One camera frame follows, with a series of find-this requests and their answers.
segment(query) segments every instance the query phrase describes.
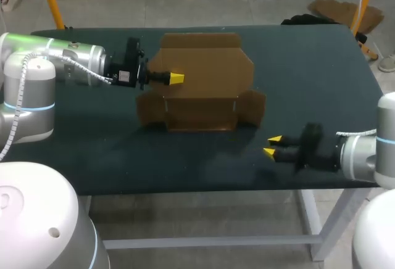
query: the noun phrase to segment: cardboard flap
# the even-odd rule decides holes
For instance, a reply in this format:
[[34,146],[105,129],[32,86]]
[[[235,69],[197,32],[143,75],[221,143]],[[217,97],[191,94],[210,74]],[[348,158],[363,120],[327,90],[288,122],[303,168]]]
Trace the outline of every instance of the cardboard flap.
[[166,33],[161,48],[240,48],[236,33]]
[[266,95],[260,92],[249,90],[240,94],[236,100],[238,121],[259,127],[265,113],[265,103]]
[[137,116],[142,126],[165,122],[165,100],[155,91],[149,91],[136,98]]
[[166,122],[171,131],[234,130],[235,99],[169,99]]
[[240,37],[234,33],[167,34],[149,69],[183,74],[184,82],[150,84],[166,99],[236,98],[251,87],[254,77],[254,64],[239,46]]

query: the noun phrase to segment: silver cylinder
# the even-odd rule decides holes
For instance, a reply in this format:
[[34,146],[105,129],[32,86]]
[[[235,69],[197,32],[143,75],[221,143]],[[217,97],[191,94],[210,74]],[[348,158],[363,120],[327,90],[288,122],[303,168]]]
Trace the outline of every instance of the silver cylinder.
[[385,94],[378,102],[375,179],[383,188],[395,188],[395,93]]
[[[15,51],[40,53],[47,49],[51,50],[51,54],[70,57],[94,73],[104,75],[106,52],[101,46],[14,33],[5,33],[0,36],[0,72],[3,71],[7,58]],[[51,59],[51,62],[56,68],[56,80],[72,81],[92,86],[100,84],[99,80],[59,59]]]
[[359,181],[375,181],[376,137],[348,137],[341,150],[340,162],[346,178]]

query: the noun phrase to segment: table leg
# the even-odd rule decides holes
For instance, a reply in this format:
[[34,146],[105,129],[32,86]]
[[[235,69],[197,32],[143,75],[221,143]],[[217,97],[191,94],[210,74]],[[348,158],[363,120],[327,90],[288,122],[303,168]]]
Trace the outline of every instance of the table leg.
[[83,204],[85,208],[85,212],[87,215],[89,215],[89,209],[91,208],[91,201],[92,201],[92,196],[79,196],[81,203]]
[[311,245],[313,261],[324,261],[362,206],[371,189],[345,189],[329,214],[320,237],[322,242]]

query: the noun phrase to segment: cardboard box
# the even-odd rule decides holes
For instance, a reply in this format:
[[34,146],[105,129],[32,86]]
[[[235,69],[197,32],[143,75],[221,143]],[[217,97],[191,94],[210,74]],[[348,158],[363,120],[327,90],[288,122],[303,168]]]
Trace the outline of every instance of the cardboard box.
[[[351,2],[338,2],[335,0],[315,0],[307,6],[311,12],[333,19],[348,27],[351,27],[357,7],[356,4]],[[384,15],[381,10],[367,6],[358,31],[366,35],[377,27],[383,19]]]
[[149,62],[153,72],[185,75],[184,83],[152,83],[137,97],[142,125],[164,122],[169,131],[234,130],[260,126],[265,95],[250,90],[254,64],[235,33],[169,33]]

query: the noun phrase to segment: floor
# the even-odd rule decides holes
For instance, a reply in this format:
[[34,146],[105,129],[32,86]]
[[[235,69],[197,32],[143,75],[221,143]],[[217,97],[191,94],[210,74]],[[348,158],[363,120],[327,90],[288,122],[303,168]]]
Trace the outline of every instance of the floor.
[[[313,0],[57,0],[64,23],[78,27],[190,27],[279,24],[308,12]],[[358,0],[339,0],[357,2]],[[371,0],[385,14],[368,36],[380,56],[395,50],[395,0]],[[22,0],[5,14],[7,31],[54,28],[45,0]],[[382,90],[395,91],[395,73],[370,63]],[[341,190],[316,191],[325,221]],[[375,189],[368,200],[381,193]],[[293,191],[208,192],[94,197],[91,217],[103,239],[248,234],[300,234],[302,221]],[[348,269],[354,223],[324,263],[311,262],[306,246],[113,250],[113,269]]]

